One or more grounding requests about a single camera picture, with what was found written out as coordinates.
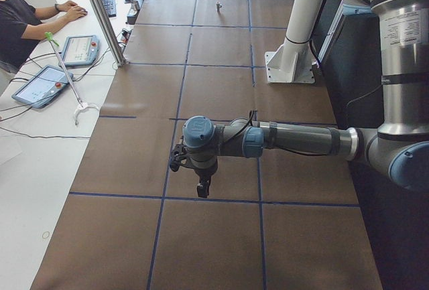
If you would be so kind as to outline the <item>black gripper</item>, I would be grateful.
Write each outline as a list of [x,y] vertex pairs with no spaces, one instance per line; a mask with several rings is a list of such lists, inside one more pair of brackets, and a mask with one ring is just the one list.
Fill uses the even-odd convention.
[[198,197],[208,197],[210,194],[211,177],[217,172],[217,161],[210,165],[207,163],[193,163],[193,166],[194,172],[199,177],[196,187]]

